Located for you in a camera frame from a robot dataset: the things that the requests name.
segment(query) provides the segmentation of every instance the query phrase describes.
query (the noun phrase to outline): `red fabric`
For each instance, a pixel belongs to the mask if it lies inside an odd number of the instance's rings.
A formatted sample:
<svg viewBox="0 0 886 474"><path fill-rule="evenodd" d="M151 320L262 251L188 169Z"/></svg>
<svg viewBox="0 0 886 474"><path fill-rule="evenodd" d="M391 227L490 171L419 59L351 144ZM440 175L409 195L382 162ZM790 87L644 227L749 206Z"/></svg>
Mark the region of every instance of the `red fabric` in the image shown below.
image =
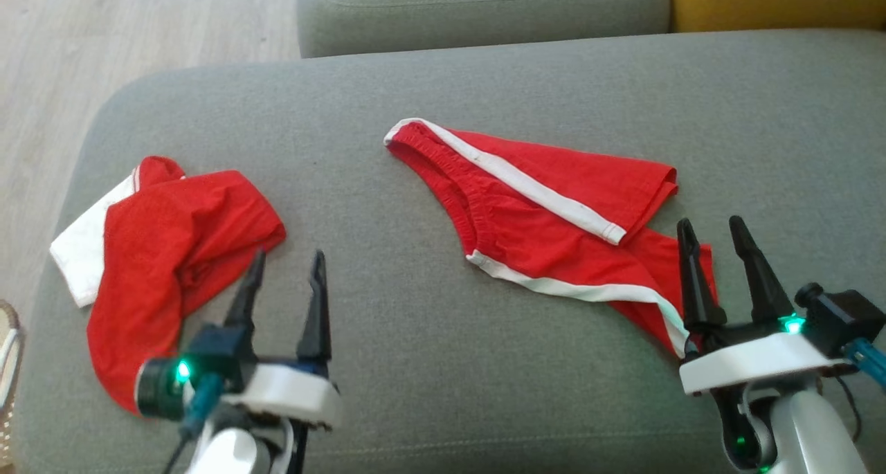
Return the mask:
<svg viewBox="0 0 886 474"><path fill-rule="evenodd" d="M429 127L412 122L388 144L428 184L452 218L464 253L475 250L531 278L568 284L649 287L682 316L677 241L645 228L677 193L676 170L639 159L602 156L469 131L450 130L482 152L507 160L545 187L584 203L626 229L613 245L554 215L460 156ZM712 256L703 270L713 289ZM612 307L675 351L656 304L610 300Z"/></svg>
<svg viewBox="0 0 886 474"><path fill-rule="evenodd" d="M108 209L105 273L87 327L98 380L132 413L142 363L173 355L181 321L240 277L257 248L286 237L239 172L181 179L165 158L138 171L139 191Z"/></svg>

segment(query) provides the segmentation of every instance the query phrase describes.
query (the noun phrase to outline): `gray sofa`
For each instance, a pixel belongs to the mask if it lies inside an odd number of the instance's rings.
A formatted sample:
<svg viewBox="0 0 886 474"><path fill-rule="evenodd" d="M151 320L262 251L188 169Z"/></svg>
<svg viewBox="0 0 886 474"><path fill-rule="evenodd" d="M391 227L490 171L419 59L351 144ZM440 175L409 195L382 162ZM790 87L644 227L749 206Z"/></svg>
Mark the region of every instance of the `gray sofa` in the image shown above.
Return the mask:
<svg viewBox="0 0 886 474"><path fill-rule="evenodd" d="M667 29L667 0L566 0L572 10L547 11L527 0L460 2L474 17L434 30L408 23L428 10L411 0L330 1L300 2L312 16L300 21L308 55ZM642 23L620 21L636 6L649 11ZM564 12L567 21L583 8L602 14L566 35L556 24L501 29L507 16ZM598 25L607 17L620 24ZM474 19L482 22L465 24ZM386 35L392 23L398 30ZM57 227L148 154L173 156L191 174L239 169L290 234L269 256L255 310L264 354L294 351L312 251L323 248L330 372L347 417L341 430L311 437L308 473L728 472L713 401L683 395L673 357L611 308L534 294L465 262L446 213L382 137L420 116L675 165L680 194L651 227L672 235L677 219L693 219L713 244L733 320L750 318L750 301L732 213L789 291L815 280L883 307L884 58L883 33L767 30L171 71L102 108ZM218 320L230 299L219 295L186 333ZM19 472L159 472L174 424L131 417L105 395L89 363L88 316L48 264L19 385ZM883 395L861 377L849 383L865 420L861 452L872 472L886 471ZM838 386L825 392L851 426Z"/></svg>

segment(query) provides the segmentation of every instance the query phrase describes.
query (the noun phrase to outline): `blue cable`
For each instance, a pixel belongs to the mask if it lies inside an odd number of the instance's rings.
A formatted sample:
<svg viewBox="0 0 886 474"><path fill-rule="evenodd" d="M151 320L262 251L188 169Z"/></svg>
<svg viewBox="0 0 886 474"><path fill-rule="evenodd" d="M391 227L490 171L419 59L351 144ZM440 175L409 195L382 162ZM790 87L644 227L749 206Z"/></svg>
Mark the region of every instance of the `blue cable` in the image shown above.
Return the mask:
<svg viewBox="0 0 886 474"><path fill-rule="evenodd" d="M182 437L194 439L199 435L203 430L203 424L213 413L223 394L224 377L216 373L200 377L194 398L188 403L188 408L184 411L184 418L178 429Z"/></svg>
<svg viewBox="0 0 886 474"><path fill-rule="evenodd" d="M859 370L872 377L886 392L886 354L866 338L858 338L846 345L846 358Z"/></svg>

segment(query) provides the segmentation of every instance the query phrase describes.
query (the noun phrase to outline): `woven basket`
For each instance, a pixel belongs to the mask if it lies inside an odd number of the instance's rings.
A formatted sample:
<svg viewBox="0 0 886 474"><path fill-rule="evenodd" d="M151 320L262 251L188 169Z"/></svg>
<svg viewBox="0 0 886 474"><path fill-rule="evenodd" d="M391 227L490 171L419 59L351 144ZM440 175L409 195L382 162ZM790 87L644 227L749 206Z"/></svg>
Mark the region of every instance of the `woven basket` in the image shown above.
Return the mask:
<svg viewBox="0 0 886 474"><path fill-rule="evenodd" d="M0 468L12 464L12 409L21 358L19 314L9 303L0 300Z"/></svg>

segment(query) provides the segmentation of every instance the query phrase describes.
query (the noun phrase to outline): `white stripe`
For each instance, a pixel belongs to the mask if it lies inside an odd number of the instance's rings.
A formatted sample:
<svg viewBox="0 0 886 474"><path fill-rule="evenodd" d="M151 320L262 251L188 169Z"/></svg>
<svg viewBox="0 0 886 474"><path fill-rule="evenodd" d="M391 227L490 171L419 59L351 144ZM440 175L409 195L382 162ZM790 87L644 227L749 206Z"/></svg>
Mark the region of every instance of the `white stripe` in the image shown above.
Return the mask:
<svg viewBox="0 0 886 474"><path fill-rule="evenodd" d="M489 273L491 277L522 285L526 289L540 294L560 295L563 298L575 298L589 303L636 301L657 304L658 309L661 310L662 318L664 318L664 326L667 328L673 350L678 357L683 358L684 356L683 347L689 332L683 329L683 319L680 318L677 308L670 301L665 300L661 294L649 287L633 284L578 285L548 277L532 278L485 256L479 250L475 250L474 253L467 256L467 259L468 262L474 263L481 270Z"/></svg>
<svg viewBox="0 0 886 474"><path fill-rule="evenodd" d="M475 148L468 142L465 142L465 140L457 137L452 131L439 127L431 123L431 121L422 120L421 118L406 118L402 120L393 128L390 128L390 131L385 136L385 145L393 141L393 136L397 134L397 131L415 121L424 124L425 127L434 131L434 134L440 137L443 143L446 143L463 158L471 161L480 169L498 178L529 200L532 200L532 202L543 206L548 211L553 212L554 215L560 216L576 227L597 235L611 244L618 244L624 237L624 234L626 234L626 231L618 226L617 223L605 219L600 213L595 212L590 207L583 205L575 199L569 199L569 197L558 194L549 187L545 187L535 178L520 171L515 165L510 164L500 156Z"/></svg>
<svg viewBox="0 0 886 474"><path fill-rule="evenodd" d="M130 172L126 180L89 207L50 245L50 254L79 307L89 306L96 301L98 285L105 272L105 217L108 208L132 196L137 180L136 172Z"/></svg>

